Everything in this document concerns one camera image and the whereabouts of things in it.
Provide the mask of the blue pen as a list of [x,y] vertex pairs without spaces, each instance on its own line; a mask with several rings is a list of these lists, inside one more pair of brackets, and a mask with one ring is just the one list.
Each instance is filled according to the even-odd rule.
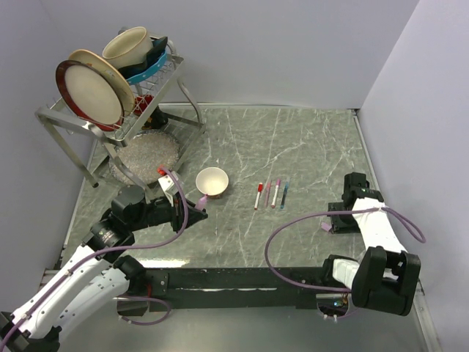
[[290,184],[290,177],[287,177],[286,182],[284,184],[284,190],[283,190],[282,198],[281,198],[281,205],[280,205],[281,210],[283,210],[284,207],[285,207],[285,202],[286,202],[286,198],[287,198],[289,184]]

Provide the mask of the white pen red cap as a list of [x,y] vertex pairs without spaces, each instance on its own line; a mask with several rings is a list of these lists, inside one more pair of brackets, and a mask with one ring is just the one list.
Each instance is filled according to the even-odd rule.
[[257,187],[256,199],[254,203],[254,210],[257,210],[259,207],[259,201],[263,190],[263,183],[259,183]]

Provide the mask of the white pen red tip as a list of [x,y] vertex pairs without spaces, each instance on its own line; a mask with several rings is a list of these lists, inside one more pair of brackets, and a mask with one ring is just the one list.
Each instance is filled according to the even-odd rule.
[[271,208],[274,209],[276,207],[277,199],[278,199],[278,193],[281,185],[281,178],[278,178],[276,180],[275,188],[274,188],[274,193],[273,193],[273,198],[272,202],[270,204]]

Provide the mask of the red crayon pen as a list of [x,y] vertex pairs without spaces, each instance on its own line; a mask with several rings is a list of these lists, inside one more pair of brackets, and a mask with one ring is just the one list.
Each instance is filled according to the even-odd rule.
[[270,197],[270,189],[271,189],[271,181],[269,180],[265,186],[265,198],[264,198],[264,206],[267,207],[269,204],[269,197]]

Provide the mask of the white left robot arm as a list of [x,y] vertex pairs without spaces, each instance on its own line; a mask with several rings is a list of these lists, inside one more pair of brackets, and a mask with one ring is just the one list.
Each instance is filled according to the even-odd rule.
[[1,348],[59,350],[95,310],[144,289],[144,267],[125,254],[133,247],[135,231],[169,223],[181,235],[207,217],[201,205],[180,193],[148,202],[144,189],[125,186],[59,272],[23,306],[1,314]]

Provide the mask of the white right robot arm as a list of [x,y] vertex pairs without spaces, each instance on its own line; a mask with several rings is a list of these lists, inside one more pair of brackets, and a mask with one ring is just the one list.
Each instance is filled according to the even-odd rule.
[[320,281],[329,292],[343,286],[349,289],[356,307],[405,316],[413,305],[421,261],[400,243],[389,215],[420,242],[425,241],[414,223],[385,205],[382,194],[370,188],[365,174],[345,175],[341,201],[328,204],[329,231],[361,234],[366,251],[361,260],[330,255]]

